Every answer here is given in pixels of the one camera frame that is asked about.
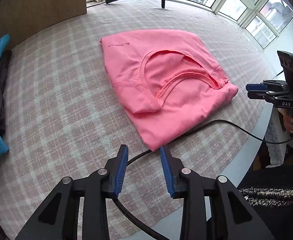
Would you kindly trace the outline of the person's right hand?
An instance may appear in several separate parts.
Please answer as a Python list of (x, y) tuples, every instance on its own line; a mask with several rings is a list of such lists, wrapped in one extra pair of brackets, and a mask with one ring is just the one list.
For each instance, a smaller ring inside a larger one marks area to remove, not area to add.
[(279, 108), (278, 112), (283, 115), (284, 127), (289, 133), (293, 133), (293, 115), (288, 109)]

